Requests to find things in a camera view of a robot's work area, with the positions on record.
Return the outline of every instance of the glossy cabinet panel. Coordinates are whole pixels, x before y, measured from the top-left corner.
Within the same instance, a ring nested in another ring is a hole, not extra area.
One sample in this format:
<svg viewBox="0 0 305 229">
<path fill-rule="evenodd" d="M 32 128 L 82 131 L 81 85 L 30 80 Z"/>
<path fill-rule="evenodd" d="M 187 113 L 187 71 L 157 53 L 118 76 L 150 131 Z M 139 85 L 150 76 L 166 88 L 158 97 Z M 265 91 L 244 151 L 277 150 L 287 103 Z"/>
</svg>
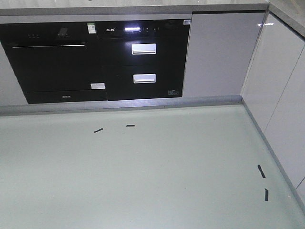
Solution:
<svg viewBox="0 0 305 229">
<path fill-rule="evenodd" d="M 296 190 L 302 201 L 305 203 L 305 182 L 303 181 Z"/>
<path fill-rule="evenodd" d="M 0 106 L 28 104 L 0 44 Z"/>
<path fill-rule="evenodd" d="M 263 12 L 194 14 L 183 97 L 239 95 Z"/>
<path fill-rule="evenodd" d="M 296 187 L 305 175 L 305 51 L 288 81 L 265 136 Z"/>
<path fill-rule="evenodd" d="M 304 44 L 284 24 L 268 16 L 242 93 L 263 132 Z"/>
</svg>

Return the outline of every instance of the built-in appliance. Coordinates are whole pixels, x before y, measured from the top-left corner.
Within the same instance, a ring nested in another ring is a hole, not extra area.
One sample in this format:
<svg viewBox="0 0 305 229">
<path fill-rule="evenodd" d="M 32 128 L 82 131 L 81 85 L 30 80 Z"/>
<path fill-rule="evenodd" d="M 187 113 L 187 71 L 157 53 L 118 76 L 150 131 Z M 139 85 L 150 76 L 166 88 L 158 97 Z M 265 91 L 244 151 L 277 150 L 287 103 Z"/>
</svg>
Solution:
<svg viewBox="0 0 305 229">
<path fill-rule="evenodd" d="M 30 104 L 181 97 L 190 20 L 0 25 Z"/>
</svg>

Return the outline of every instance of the gray countertop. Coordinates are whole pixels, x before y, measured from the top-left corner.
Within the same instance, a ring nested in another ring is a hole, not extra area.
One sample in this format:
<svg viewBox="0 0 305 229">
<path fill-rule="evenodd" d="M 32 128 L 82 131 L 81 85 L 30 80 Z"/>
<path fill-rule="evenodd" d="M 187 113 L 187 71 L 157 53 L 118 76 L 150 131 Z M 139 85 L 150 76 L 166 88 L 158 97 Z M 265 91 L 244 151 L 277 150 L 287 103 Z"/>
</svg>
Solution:
<svg viewBox="0 0 305 229">
<path fill-rule="evenodd" d="M 269 10 L 305 37 L 305 0 L 270 0 Z"/>
<path fill-rule="evenodd" d="M 272 13 L 305 37 L 304 0 L 2 0 L 0 16 L 192 13 L 266 10 L 268 6 Z"/>
<path fill-rule="evenodd" d="M 99 15 L 265 10 L 265 0 L 3 0 L 0 15 Z"/>
</svg>

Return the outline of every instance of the light green floor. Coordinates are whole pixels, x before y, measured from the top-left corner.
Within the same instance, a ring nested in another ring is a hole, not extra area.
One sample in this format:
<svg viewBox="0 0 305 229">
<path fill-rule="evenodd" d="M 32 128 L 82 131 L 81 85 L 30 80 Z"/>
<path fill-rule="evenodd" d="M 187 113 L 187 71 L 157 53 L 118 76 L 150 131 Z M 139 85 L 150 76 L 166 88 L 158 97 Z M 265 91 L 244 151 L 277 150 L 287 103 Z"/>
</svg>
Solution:
<svg viewBox="0 0 305 229">
<path fill-rule="evenodd" d="M 1 117 L 0 228 L 303 229 L 305 218 L 230 105 Z"/>
</svg>

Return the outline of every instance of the drawer handle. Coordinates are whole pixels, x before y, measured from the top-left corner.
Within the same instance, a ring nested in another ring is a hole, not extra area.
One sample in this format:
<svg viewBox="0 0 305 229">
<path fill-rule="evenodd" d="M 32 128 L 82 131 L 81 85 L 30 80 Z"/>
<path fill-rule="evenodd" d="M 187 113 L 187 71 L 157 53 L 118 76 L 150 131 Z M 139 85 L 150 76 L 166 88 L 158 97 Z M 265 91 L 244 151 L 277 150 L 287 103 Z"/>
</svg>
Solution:
<svg viewBox="0 0 305 229">
<path fill-rule="evenodd" d="M 132 44 L 132 55 L 157 54 L 157 44 Z"/>
<path fill-rule="evenodd" d="M 26 49 L 26 48 L 59 48 L 59 47 L 85 47 L 84 44 L 72 44 L 72 45 L 39 45 L 39 46 L 15 46 L 13 49 Z"/>
<path fill-rule="evenodd" d="M 155 83 L 156 74 L 135 74 L 133 75 L 133 83 Z"/>
</svg>

